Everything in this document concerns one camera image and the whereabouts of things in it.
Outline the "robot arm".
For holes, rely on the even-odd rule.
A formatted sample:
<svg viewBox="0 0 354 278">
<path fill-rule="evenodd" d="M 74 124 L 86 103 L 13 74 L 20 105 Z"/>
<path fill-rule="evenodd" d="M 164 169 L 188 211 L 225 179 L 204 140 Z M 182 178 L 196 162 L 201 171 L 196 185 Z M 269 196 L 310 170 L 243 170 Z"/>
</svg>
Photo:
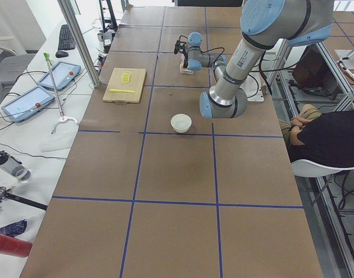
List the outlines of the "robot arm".
<svg viewBox="0 0 354 278">
<path fill-rule="evenodd" d="M 224 48 L 216 47 L 215 50 L 222 49 L 219 54 L 210 53 L 211 50 L 202 51 L 202 35 L 199 32 L 192 32 L 188 37 L 187 41 L 181 41 L 181 35 L 176 41 L 174 53 L 181 53 L 182 59 L 179 66 L 179 71 L 181 74 L 192 75 L 194 72 L 199 71 L 201 68 L 213 68 L 220 65 L 226 65 L 227 59 L 223 54 Z"/>
<path fill-rule="evenodd" d="M 240 86 L 279 39 L 288 46 L 307 46 L 331 35 L 333 1 L 246 1 L 240 18 L 242 39 L 217 84 L 200 95 L 205 118 L 236 118 L 247 107 Z"/>
</svg>

